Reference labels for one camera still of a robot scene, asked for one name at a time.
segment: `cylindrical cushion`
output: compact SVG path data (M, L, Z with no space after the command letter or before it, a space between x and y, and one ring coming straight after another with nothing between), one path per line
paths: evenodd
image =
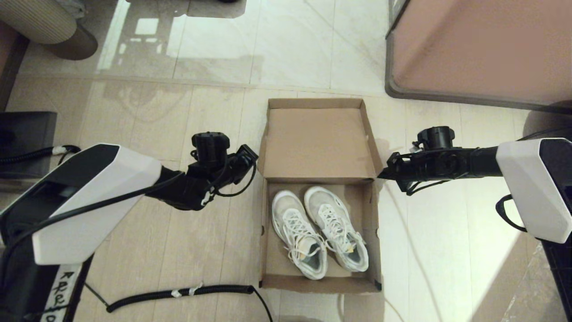
M55 0L1 0L0 19L39 44L58 44L76 32L77 24Z

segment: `sneaker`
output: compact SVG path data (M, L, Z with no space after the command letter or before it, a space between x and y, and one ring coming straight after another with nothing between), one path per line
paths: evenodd
M365 272L370 264L365 242L353 228L340 198L325 188L311 187L304 195L304 204L336 253L337 262L350 272Z
M310 224L302 202L293 192L283 190L274 197L272 225L287 245L288 258L302 274L311 280L323 278L328 270L324 239Z

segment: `shoelace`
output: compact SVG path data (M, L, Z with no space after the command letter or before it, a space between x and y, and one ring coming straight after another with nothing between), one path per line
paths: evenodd
M334 249L330 242L334 242L338 244L339 249L344 253L353 253L353 250L356 248L356 241L350 241L348 238L348 227L344 221L340 219L340 217L336 214L336 211L333 209L332 205L322 205L318 210L318 215L322 217L326 226L333 232L332 237L330 237L326 241L326 246L331 249L333 252L337 252ZM356 232L351 232L352 237L360 242L363 242L362 236Z
M284 213L283 220L285 225L283 226L282 230L284 231L284 236L288 241L289 245L294 245L292 249L288 247L284 247L288 249L288 258L295 264L300 262L300 256L304 255L305 257L312 257L316 253L320 251L320 247L316 248L311 253L304 252L303 250L299 249L300 241L303 237L314 237L317 241L324 242L322 236L313 233L309 229L309 223L302 219L302 214L298 210L289 209Z

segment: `shoe tongue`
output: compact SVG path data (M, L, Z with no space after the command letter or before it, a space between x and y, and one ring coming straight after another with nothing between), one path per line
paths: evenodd
M302 237L302 239L298 242L298 250L306 254L311 254L316 249L312 248L313 245L319 246L313 237ZM301 261L303 261L305 258L306 255L300 254Z

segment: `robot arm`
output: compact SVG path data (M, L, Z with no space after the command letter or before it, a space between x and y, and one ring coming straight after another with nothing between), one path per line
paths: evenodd
M417 152L392 154L379 177L397 181L403 192L412 195L448 180L503 176L525 224L521 230L539 239L566 242L572 231L570 141L536 139L490 148L456 148L452 146L454 138L448 127L423 130L414 142ZM429 180L441 181L415 189ZM508 221L502 202L497 209Z
M71 321L93 253L143 194L180 210L201 210L215 195L230 196L219 189L240 183L251 168L252 181L258 156L248 146L227 155L229 139L210 132L192 142L197 162L186 174L127 148L98 144L6 208L0 217L7 245L0 320Z

